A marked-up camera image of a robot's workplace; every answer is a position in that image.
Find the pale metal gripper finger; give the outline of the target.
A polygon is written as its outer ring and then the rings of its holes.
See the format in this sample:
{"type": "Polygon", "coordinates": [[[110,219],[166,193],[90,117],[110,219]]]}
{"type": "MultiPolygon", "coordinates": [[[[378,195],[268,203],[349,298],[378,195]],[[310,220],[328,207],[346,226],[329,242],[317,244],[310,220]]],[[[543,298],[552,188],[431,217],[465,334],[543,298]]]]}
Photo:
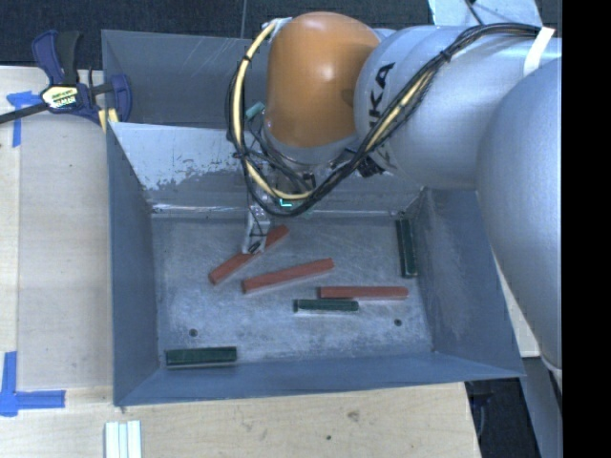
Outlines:
{"type": "Polygon", "coordinates": [[[245,218],[245,232],[242,239],[241,251],[243,254],[254,255],[261,250],[262,230],[259,221],[252,212],[245,218]]]}

